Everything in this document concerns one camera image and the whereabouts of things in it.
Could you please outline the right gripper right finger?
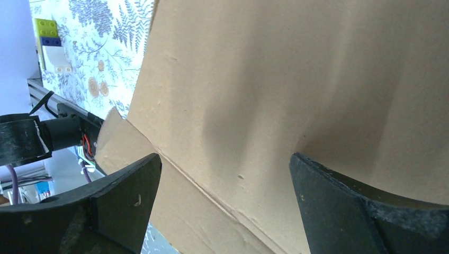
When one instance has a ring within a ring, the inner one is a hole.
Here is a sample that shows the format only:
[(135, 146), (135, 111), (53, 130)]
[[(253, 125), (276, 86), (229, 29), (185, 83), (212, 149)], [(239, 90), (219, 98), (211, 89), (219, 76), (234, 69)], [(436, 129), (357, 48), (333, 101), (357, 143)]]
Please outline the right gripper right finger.
[(448, 206), (388, 193), (301, 153), (289, 169), (311, 253), (448, 253)]

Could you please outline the cardboard box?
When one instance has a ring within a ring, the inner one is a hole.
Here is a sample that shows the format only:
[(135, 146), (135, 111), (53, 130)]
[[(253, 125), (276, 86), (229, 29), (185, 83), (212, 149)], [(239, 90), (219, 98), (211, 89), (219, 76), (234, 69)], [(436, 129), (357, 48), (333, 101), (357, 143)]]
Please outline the cardboard box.
[(158, 1), (100, 167), (160, 155), (151, 221), (182, 253), (308, 253), (295, 152), (447, 204), (448, 1)]

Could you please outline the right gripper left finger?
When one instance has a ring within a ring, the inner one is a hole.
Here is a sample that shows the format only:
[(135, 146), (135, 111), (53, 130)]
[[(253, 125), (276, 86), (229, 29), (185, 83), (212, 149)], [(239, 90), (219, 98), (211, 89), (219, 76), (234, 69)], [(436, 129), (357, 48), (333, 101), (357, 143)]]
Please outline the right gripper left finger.
[(39, 203), (1, 207), (1, 253), (140, 253), (161, 169), (152, 153)]

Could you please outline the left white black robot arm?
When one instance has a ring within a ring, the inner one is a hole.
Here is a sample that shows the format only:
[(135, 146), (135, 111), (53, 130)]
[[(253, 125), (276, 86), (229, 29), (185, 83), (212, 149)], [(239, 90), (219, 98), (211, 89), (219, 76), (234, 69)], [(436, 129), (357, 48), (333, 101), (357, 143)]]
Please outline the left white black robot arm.
[(82, 131), (78, 116), (40, 121), (38, 116), (1, 116), (1, 165), (23, 166), (52, 156), (53, 151), (77, 146)]

